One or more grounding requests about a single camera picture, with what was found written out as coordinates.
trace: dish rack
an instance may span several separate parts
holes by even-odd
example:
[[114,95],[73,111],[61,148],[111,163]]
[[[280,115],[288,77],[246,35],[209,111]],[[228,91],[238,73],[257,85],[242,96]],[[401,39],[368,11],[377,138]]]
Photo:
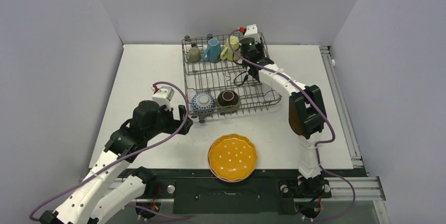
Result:
[[[238,32],[234,34],[239,39],[243,38],[243,34]],[[262,33],[259,33],[263,41],[263,53],[264,56],[269,58],[268,47]],[[280,102],[281,96],[269,86],[263,85],[257,80],[249,76],[248,80],[241,86],[245,74],[241,74],[245,69],[233,61],[220,60],[219,62],[189,62],[186,59],[186,55],[189,49],[197,47],[200,49],[200,53],[207,48],[207,43],[210,39],[216,38],[220,41],[220,45],[224,46],[228,35],[212,35],[208,34],[206,37],[190,38],[185,36],[182,44],[183,49],[183,67],[184,67],[184,82],[186,87],[186,96],[188,99],[188,106],[191,118],[198,118],[200,123],[204,123],[208,118],[220,118],[225,116],[243,115],[248,113],[255,113],[258,111],[268,110],[270,106],[276,105]],[[192,98],[200,91],[209,92],[212,97],[217,100],[218,95],[225,90],[235,91],[240,99],[240,107],[228,113],[226,111],[231,110],[229,107],[216,107],[207,110],[193,110]]]

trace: mug handle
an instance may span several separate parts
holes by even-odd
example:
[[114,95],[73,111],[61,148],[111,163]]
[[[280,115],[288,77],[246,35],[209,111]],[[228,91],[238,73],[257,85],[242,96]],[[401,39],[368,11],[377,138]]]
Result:
[[220,53],[220,59],[225,60],[227,58],[226,52],[228,51],[228,47],[223,48],[223,50]]
[[201,57],[201,59],[203,60],[203,61],[209,61],[209,59],[208,59],[208,52],[209,52],[209,50],[210,50],[210,46],[208,46],[207,48],[206,48],[206,50],[205,50],[205,52],[203,52],[203,56]]

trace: table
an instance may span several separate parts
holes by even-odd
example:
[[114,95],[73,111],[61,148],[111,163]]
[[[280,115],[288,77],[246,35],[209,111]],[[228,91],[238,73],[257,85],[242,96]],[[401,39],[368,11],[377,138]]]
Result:
[[[336,140],[320,147],[321,163],[327,169],[352,169],[351,152],[344,135],[341,119],[333,98],[327,72],[318,46],[270,45],[268,51],[279,67],[299,82],[320,87]],[[96,140],[89,167],[91,168],[110,135],[128,118],[142,100],[151,99],[152,83],[167,81],[184,87],[181,45],[125,45],[113,84],[104,119]],[[175,94],[173,107],[184,104]],[[144,152],[129,168],[144,166],[154,169],[208,169],[207,152],[218,137],[237,133],[247,136],[258,152],[256,169],[296,169],[299,144],[288,124],[287,98],[268,111],[235,117],[218,118],[199,124],[195,121],[186,136],[176,136],[166,143]],[[149,144],[164,139],[160,134]],[[321,139],[330,139],[327,127]]]

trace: wall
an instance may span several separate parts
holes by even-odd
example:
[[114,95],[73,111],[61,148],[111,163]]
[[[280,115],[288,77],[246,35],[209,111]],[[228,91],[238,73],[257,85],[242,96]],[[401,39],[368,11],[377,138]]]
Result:
[[446,0],[358,0],[332,46],[392,223],[444,223]]
[[270,44],[334,42],[356,0],[101,0],[125,44],[178,44],[256,23]]
[[0,223],[85,174],[121,50],[99,0],[0,0]]

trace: yellow plate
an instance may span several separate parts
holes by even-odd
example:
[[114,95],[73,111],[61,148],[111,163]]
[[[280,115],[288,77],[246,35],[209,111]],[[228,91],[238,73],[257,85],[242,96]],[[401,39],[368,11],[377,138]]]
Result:
[[220,179],[228,182],[241,181],[256,167],[256,146],[245,136],[225,135],[212,143],[208,162],[212,172]]

